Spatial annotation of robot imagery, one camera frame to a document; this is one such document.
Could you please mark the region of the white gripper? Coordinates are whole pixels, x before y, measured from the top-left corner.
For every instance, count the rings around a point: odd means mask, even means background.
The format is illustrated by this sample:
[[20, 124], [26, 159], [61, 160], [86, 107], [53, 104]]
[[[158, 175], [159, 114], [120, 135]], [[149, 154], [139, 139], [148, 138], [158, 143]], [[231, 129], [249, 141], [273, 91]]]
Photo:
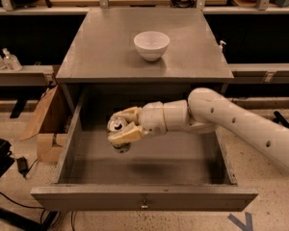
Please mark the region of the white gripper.
[[166, 134], [169, 131], [184, 131], [189, 127], [190, 115], [186, 100], [148, 103], [142, 108], [131, 107], [114, 113], [129, 123], [120, 131], [111, 132], [108, 141], [115, 145], [139, 141], [145, 136]]

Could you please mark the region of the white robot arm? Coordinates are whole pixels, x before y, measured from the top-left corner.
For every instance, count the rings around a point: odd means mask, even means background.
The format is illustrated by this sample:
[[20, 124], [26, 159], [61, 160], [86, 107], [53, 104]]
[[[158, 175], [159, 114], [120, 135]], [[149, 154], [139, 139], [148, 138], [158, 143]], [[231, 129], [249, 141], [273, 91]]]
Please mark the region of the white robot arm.
[[169, 131], [210, 133], [222, 126], [289, 174], [289, 128], [256, 115], [207, 88], [186, 100], [148, 103], [111, 116], [108, 141], [120, 153], [127, 144]]

